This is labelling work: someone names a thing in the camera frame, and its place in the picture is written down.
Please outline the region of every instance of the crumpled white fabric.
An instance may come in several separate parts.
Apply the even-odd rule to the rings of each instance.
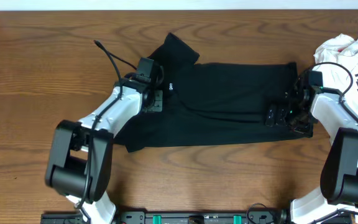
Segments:
[[[353,76],[352,88],[345,94],[345,99],[352,110],[358,115],[358,39],[341,34],[327,40],[317,48],[314,54],[316,63],[336,62],[345,66]],[[313,70],[323,73],[324,87],[337,88],[344,91],[350,84],[345,70],[336,65],[319,65]]]

